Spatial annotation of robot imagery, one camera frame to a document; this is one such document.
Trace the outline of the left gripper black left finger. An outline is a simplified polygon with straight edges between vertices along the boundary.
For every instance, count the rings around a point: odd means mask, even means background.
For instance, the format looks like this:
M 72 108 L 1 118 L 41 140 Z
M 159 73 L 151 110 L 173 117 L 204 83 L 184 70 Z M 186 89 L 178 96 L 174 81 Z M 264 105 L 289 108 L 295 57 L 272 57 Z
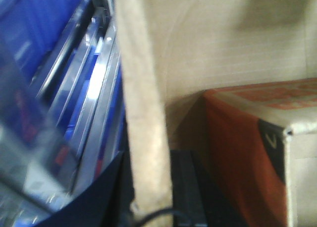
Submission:
M 119 152 L 82 194 L 37 227 L 121 227 L 131 203 L 131 167 L 127 151 Z

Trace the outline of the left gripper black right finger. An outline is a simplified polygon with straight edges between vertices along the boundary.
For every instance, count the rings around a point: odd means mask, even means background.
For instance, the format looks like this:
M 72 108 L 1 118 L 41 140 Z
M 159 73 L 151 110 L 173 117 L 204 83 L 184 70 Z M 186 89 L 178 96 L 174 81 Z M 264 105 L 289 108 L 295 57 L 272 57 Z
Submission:
M 243 217 L 231 206 L 210 178 L 197 155 L 172 150 L 173 207 L 184 214 L 174 216 L 175 227 L 246 227 Z

